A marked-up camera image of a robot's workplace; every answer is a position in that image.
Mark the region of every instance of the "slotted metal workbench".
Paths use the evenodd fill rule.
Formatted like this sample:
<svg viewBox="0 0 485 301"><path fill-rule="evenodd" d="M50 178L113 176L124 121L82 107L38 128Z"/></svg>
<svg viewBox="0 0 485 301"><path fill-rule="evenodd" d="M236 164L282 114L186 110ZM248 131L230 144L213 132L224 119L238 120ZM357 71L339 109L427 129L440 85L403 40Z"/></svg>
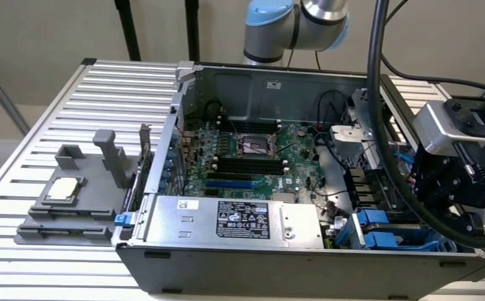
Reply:
<svg viewBox="0 0 485 301"><path fill-rule="evenodd" d="M152 125L152 142L164 128L176 92L177 64L97 61L81 65L23 143L0 170L0 299L6 300L152 300L120 257L107 247L17 245L13 237L57 166L63 143L87 154L101 153L91 143L97 129L114 129L128 154L140 152L138 130ZM428 100L448 97L427 82L393 78L412 111ZM240 298L188 296L189 300ZM485 300L485 280L456 282L424 300Z"/></svg>

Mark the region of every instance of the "robotic arm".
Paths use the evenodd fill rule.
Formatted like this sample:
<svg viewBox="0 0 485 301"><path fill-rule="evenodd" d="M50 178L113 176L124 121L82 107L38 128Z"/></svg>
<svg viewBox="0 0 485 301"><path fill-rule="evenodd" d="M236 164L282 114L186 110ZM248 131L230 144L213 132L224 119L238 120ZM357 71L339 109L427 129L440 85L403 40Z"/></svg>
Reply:
<svg viewBox="0 0 485 301"><path fill-rule="evenodd" d="M336 48L348 34L347 0L253 0L246 15L244 64L282 66L284 51Z"/></svg>

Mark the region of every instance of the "cable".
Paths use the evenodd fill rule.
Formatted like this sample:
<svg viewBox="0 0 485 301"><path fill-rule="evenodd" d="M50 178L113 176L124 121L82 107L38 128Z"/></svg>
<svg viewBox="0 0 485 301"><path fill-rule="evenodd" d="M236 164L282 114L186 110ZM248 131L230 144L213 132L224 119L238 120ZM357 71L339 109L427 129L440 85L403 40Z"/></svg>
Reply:
<svg viewBox="0 0 485 301"><path fill-rule="evenodd" d="M322 137L322 140L324 140L324 142L325 142L325 146L326 146L326 148L328 148L328 151L329 151L329 153L332 154L332 157L335 158L335 160L336 160L336 162L337 162L337 164L340 164L340 166L344 168L344 170L345 171L348 171L349 170L349 167L348 167L348 165L340 160L340 158L337 157L337 155L336 155L336 152L335 152L335 150L332 149L332 147L330 147L330 145L329 145L329 134L328 133L325 133L325 132L320 132L320 133L317 133L317 135L316 135L316 137L313 138L313 143L316 144L316 146L318 146L318 145L321 145L321 144L318 144L318 142L317 142L317 137L318 136L324 136Z"/></svg>
<svg viewBox="0 0 485 301"><path fill-rule="evenodd" d="M380 72L381 54L384 43L385 15L388 12L389 0L377 0L375 8L375 19L371 34L369 58L368 58L368 98L369 98L369 119L373 127L376 145L384 163L388 177L404 202L411 207L423 222L431 226L447 238L460 245L472 248L485 248L485 237L472 237L452 229L429 210L411 191L411 187L404 181L395 162L393 153L388 145L388 136L384 127L384 116L380 103Z"/></svg>
<svg viewBox="0 0 485 301"><path fill-rule="evenodd" d="M326 91L324 91L321 93L320 98L318 98L318 101L317 101L317 127L321 126L320 125L320 104L322 103L322 99L325 98L326 94L328 93L333 93L333 92L340 93L345 97L345 99L348 99L348 96L340 90L337 90L337 89L330 89L330 90L326 90ZM335 107L333 104L332 104L332 106L333 106L333 109L336 111L336 115L339 115L339 111L337 111L337 109L336 109L336 107Z"/></svg>
<svg viewBox="0 0 485 301"><path fill-rule="evenodd" d="M317 67L318 67L318 70L322 70L322 69L320 68L318 52L317 52L317 51L316 51L316 61L317 61Z"/></svg>
<svg viewBox="0 0 485 301"><path fill-rule="evenodd" d="M385 20L385 24L388 24L392 21L392 18L399 13L399 10L403 8L403 6L407 4L408 1L409 0L403 0L401 3L396 6L391 15L388 16L388 19ZM383 59L384 65L389 68L391 72L393 72L396 75L399 75L400 77L404 77L409 80L423 80L423 81L431 82L431 83L453 83L456 85L471 86L471 87L485 90L485 84L472 82L469 80L460 80L456 78L445 78L445 77L423 77L420 75L409 75L407 73L403 73L393 67L391 61L388 60L388 58L385 57L384 54L381 54L381 59Z"/></svg>
<svg viewBox="0 0 485 301"><path fill-rule="evenodd" d="M293 53L294 53L294 50L292 50L292 54L289 55L289 62L286 64L286 68L289 69L290 65L292 65L292 59L293 59Z"/></svg>
<svg viewBox="0 0 485 301"><path fill-rule="evenodd" d="M208 108L212 104L217 103L220 105L220 108L222 109L224 105L222 102L220 101L220 99L212 99L206 102L206 105L204 107L204 120L206 120L206 116L208 116Z"/></svg>
<svg viewBox="0 0 485 301"><path fill-rule="evenodd" d="M348 193L349 191L348 190L341 190L339 191L337 193L330 193L330 194L322 194L322 193L318 193L317 192L317 185L318 183L322 182L322 180L325 179L325 177L320 178L318 181L316 181L316 184L313 184L313 188L312 188L312 191L314 194L317 194L318 196L325 196L325 197L329 197L329 196L335 196L337 194L341 194L341 193Z"/></svg>
<svg viewBox="0 0 485 301"><path fill-rule="evenodd" d="M403 6L407 4L408 1L409 0L403 0L401 3L397 4L393 11L388 15L388 19L385 20L385 25L388 25L388 23L392 21L395 15L399 13L399 11L401 10Z"/></svg>

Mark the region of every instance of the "power supply label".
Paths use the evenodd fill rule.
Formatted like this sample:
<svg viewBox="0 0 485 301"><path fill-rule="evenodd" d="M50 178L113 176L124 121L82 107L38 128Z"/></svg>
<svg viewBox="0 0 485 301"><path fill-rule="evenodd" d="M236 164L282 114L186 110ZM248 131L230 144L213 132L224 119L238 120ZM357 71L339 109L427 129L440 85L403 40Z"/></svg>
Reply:
<svg viewBox="0 0 485 301"><path fill-rule="evenodd" d="M269 204L220 201L217 217L220 237L270 239Z"/></svg>

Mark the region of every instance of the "screw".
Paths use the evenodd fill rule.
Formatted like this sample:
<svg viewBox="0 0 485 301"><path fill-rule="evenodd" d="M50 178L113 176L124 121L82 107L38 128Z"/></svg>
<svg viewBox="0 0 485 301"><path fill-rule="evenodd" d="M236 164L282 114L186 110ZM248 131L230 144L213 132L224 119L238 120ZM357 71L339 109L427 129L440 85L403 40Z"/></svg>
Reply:
<svg viewBox="0 0 485 301"><path fill-rule="evenodd" d="M455 111L460 111L460 110L461 110L461 108L463 108L461 103L456 103L456 104L453 105L453 110L455 110Z"/></svg>

